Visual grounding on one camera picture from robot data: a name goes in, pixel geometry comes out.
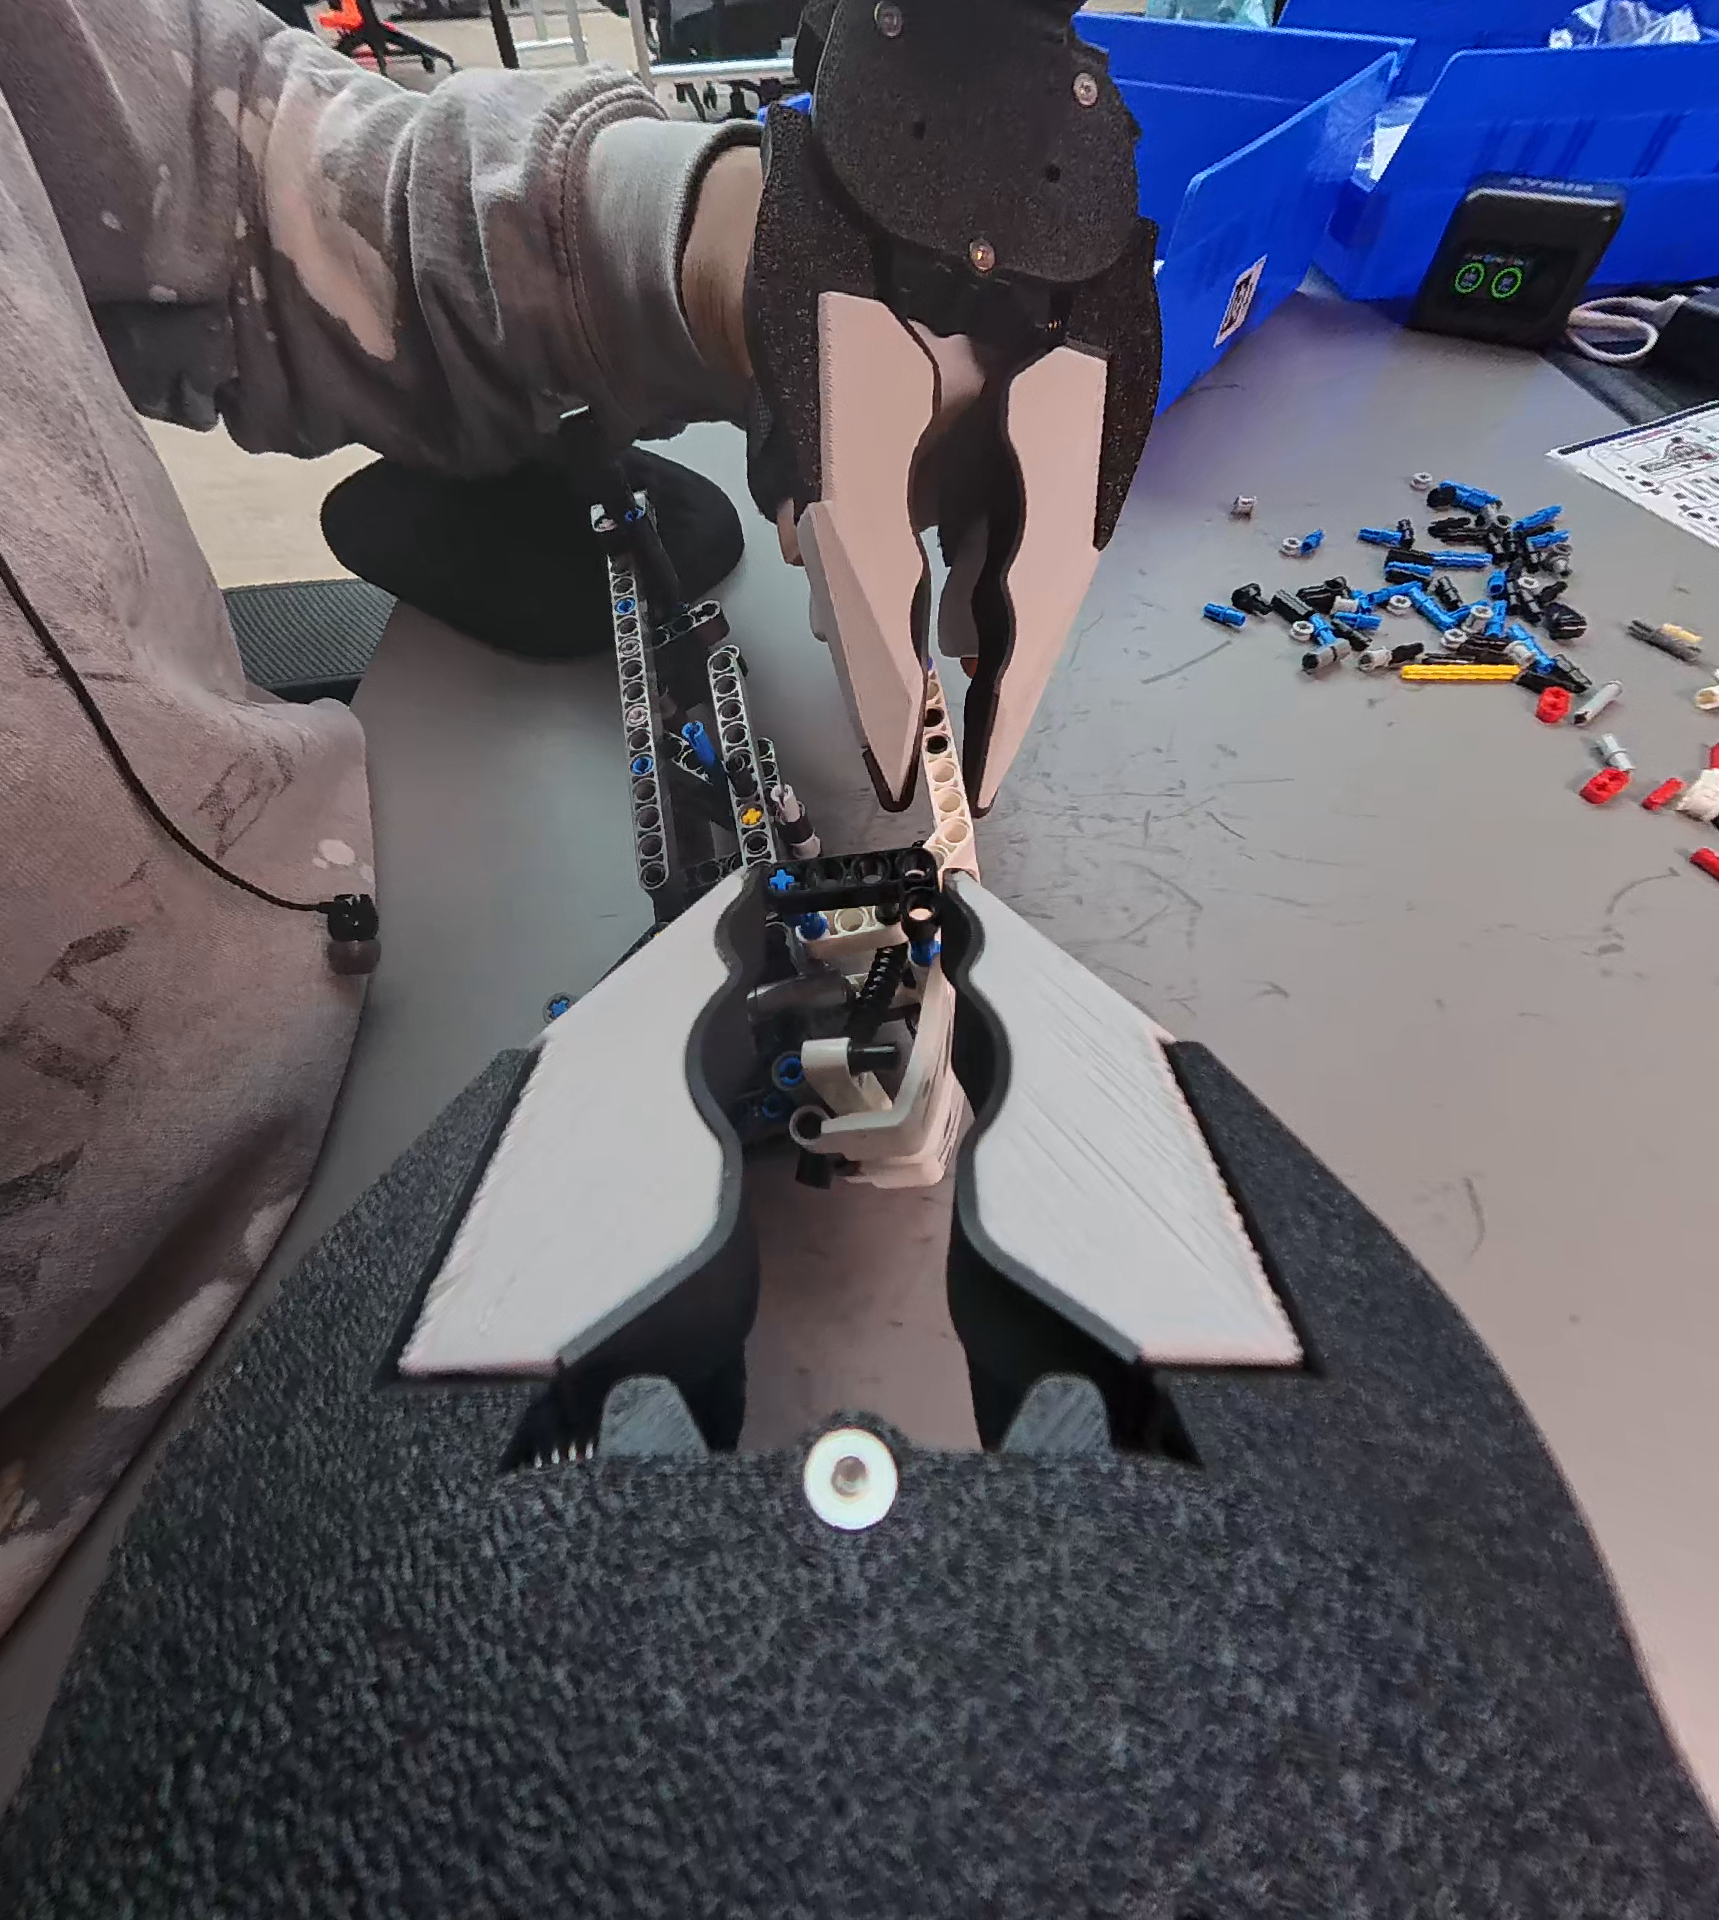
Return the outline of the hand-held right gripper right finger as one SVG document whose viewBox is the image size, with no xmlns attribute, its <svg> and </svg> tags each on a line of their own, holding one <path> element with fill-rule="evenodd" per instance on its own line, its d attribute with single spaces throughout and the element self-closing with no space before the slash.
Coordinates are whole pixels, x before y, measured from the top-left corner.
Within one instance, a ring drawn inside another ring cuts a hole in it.
<svg viewBox="0 0 1719 1920">
<path fill-rule="evenodd" d="M 946 883 L 942 966 L 970 1253 L 1124 1362 L 1296 1368 L 1172 1035 L 968 874 Z"/>
</svg>

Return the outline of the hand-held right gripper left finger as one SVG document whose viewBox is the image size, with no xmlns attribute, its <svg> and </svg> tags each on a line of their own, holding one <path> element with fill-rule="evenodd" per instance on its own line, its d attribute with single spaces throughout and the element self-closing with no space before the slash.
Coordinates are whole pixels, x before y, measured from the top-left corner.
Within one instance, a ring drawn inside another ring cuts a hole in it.
<svg viewBox="0 0 1719 1920">
<path fill-rule="evenodd" d="M 556 1381 L 688 1296 L 734 1339 L 758 1300 L 734 1106 L 758 1065 L 758 876 L 730 874 L 540 1040 L 419 1316 L 407 1381 Z"/>
</svg>

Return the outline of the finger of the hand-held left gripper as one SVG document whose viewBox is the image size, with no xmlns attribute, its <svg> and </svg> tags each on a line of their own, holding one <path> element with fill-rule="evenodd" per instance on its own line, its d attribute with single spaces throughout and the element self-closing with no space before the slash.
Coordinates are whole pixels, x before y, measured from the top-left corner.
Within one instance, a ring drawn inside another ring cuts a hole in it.
<svg viewBox="0 0 1719 1920">
<path fill-rule="evenodd" d="M 920 773 L 932 604 L 912 493 L 938 369 L 880 301 L 826 293 L 818 340 L 822 480 L 796 520 L 810 622 L 880 806 L 906 810 Z"/>
<path fill-rule="evenodd" d="M 974 661 L 960 766 L 990 813 L 1092 586 L 1108 363 L 1058 346 L 1014 373 L 996 411 L 986 510 L 968 526 L 938 608 L 940 650 Z"/>
</svg>

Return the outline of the white bent brick beam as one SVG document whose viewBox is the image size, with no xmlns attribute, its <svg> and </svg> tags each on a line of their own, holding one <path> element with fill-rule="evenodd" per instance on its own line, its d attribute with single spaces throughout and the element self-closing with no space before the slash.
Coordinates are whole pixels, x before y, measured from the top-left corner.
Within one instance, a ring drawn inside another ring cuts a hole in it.
<svg viewBox="0 0 1719 1920">
<path fill-rule="evenodd" d="M 930 672 L 920 728 L 930 831 L 862 853 L 824 850 L 774 745 L 756 745 L 776 876 L 764 973 L 748 997 L 762 1079 L 738 1118 L 748 1143 L 792 1149 L 804 1189 L 934 1189 L 968 1127 L 938 919 L 940 884 L 978 874 L 954 733 Z"/>
</svg>

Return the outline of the person's left hand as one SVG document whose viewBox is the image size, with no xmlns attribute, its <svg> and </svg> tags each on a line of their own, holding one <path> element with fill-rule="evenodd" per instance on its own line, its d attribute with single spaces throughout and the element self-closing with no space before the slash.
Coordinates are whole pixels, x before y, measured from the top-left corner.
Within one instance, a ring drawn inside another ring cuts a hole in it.
<svg viewBox="0 0 1719 1920">
<path fill-rule="evenodd" d="M 688 194 L 680 241 L 680 306 L 706 369 L 712 420 L 752 422 L 756 375 L 748 348 L 746 282 L 764 193 L 756 146 L 722 146 Z"/>
</svg>

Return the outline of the black round cushion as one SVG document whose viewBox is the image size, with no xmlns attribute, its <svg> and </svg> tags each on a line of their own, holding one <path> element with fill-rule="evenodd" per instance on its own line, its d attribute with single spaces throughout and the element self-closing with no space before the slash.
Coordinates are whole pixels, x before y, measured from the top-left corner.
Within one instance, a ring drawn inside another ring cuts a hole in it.
<svg viewBox="0 0 1719 1920">
<path fill-rule="evenodd" d="M 488 478 L 381 459 L 327 497 L 323 536 L 349 573 L 488 649 L 600 658 L 612 616 L 588 478 L 558 456 Z"/>
</svg>

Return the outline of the pile of small toy connectors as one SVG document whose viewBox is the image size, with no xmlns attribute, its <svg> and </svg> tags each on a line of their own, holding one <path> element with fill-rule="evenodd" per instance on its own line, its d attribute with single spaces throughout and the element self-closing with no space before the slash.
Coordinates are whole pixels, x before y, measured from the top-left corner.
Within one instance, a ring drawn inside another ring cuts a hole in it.
<svg viewBox="0 0 1719 1920">
<path fill-rule="evenodd" d="M 1356 528 L 1354 567 L 1314 573 L 1330 536 L 1282 536 L 1296 565 L 1286 586 L 1242 583 L 1202 604 L 1202 622 L 1240 637 L 1270 633 L 1296 649 L 1306 678 L 1342 669 L 1400 681 L 1406 661 L 1516 663 L 1516 688 L 1544 727 L 1596 727 L 1622 697 L 1574 650 L 1590 620 L 1572 598 L 1574 542 L 1560 505 L 1512 514 L 1498 493 L 1418 472 L 1416 512 Z"/>
</svg>

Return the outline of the black power bank with display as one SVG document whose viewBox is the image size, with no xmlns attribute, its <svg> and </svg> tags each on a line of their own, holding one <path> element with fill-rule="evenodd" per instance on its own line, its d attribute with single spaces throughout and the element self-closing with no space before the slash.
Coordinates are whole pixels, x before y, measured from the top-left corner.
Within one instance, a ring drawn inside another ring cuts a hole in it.
<svg viewBox="0 0 1719 1920">
<path fill-rule="evenodd" d="M 1604 182 L 1484 175 L 1458 202 L 1404 327 L 1540 351 L 1582 303 L 1626 213 Z"/>
</svg>

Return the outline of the person's grey printed sweatshirt torso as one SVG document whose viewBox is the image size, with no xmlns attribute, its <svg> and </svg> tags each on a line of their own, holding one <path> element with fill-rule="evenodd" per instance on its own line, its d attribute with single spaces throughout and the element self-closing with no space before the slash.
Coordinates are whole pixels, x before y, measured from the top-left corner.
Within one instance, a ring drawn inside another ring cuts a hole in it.
<svg viewBox="0 0 1719 1920">
<path fill-rule="evenodd" d="M 365 1002 L 317 910 L 375 889 L 361 723 L 249 685 L 75 258 L 161 204 L 187 69 L 113 40 L 187 7 L 0 5 L 0 1645 L 261 1276 Z"/>
</svg>

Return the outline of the red black office chair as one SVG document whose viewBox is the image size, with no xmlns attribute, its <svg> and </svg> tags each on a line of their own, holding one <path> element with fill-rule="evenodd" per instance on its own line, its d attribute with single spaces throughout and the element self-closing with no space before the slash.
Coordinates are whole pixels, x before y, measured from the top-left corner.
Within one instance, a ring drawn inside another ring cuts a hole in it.
<svg viewBox="0 0 1719 1920">
<path fill-rule="evenodd" d="M 379 2 L 331 2 L 311 7 L 311 12 L 319 34 L 341 57 L 381 76 L 389 76 L 397 63 L 417 66 L 431 79 L 459 70 L 451 53 L 387 21 Z"/>
</svg>

